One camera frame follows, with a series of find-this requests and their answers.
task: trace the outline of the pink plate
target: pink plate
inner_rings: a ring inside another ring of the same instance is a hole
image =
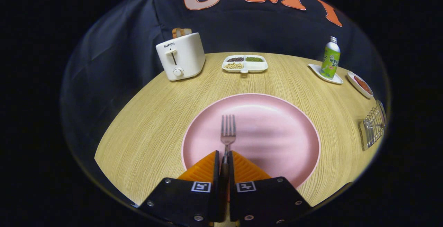
[[[314,172],[320,158],[320,137],[313,123],[289,102],[258,93],[220,99],[194,118],[182,143],[185,169],[214,150],[223,156],[222,115],[235,115],[237,139],[231,150],[271,177],[284,176],[297,188]]]

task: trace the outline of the fork tines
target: fork tines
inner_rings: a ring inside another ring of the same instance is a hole
[[[221,117],[221,134],[223,136],[235,136],[235,115],[222,115]]]

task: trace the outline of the toaster lever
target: toaster lever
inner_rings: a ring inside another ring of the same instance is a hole
[[[165,52],[165,54],[173,53],[173,52],[176,52],[176,51],[177,51],[176,49],[168,50],[167,52]]]

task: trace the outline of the screw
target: screw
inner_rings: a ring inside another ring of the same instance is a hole
[[[200,216],[200,215],[195,215],[195,216],[194,216],[194,220],[195,220],[195,221],[200,222],[200,221],[203,221],[203,219],[204,219],[204,218],[203,218],[202,216]]]

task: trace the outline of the round wooden table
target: round wooden table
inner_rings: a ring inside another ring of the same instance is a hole
[[[227,56],[245,54],[263,56],[269,68],[248,74],[223,71],[221,65]],[[317,77],[309,63],[321,65],[289,55],[226,52],[206,54],[203,70],[191,79],[171,82],[162,72],[116,116],[101,139],[95,161],[117,189],[140,204],[162,178],[176,178],[185,171],[182,140],[201,110],[234,94],[269,94],[305,112],[318,131],[322,144],[318,166],[298,188],[315,206],[359,177],[382,138],[362,150],[358,125],[376,102],[353,87],[346,78],[348,70],[339,67],[337,74],[343,84],[333,84]]]

